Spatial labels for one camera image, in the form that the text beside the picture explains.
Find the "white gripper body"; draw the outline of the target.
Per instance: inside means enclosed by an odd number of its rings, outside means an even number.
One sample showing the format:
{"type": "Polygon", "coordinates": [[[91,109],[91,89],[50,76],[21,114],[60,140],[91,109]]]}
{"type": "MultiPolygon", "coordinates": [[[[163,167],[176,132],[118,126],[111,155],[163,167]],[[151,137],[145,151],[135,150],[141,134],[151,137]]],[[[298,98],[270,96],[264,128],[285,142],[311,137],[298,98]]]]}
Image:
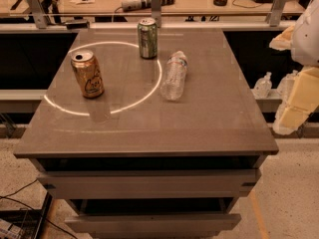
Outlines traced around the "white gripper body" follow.
{"type": "Polygon", "coordinates": [[[319,0],[313,0],[296,21],[291,55],[301,65],[319,66],[319,0]]]}

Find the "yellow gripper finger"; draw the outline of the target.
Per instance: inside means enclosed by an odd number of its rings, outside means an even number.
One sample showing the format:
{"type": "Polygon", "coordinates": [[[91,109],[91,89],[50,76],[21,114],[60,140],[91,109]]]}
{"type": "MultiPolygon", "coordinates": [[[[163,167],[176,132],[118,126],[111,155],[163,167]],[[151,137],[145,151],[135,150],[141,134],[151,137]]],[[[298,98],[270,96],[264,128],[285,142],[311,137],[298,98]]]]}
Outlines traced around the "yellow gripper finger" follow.
{"type": "Polygon", "coordinates": [[[281,34],[271,40],[269,47],[278,51],[290,50],[293,31],[294,27],[289,26],[281,34]]]}
{"type": "Polygon", "coordinates": [[[291,134],[319,107],[319,68],[306,67],[297,74],[288,100],[279,106],[273,130],[291,134]]]}

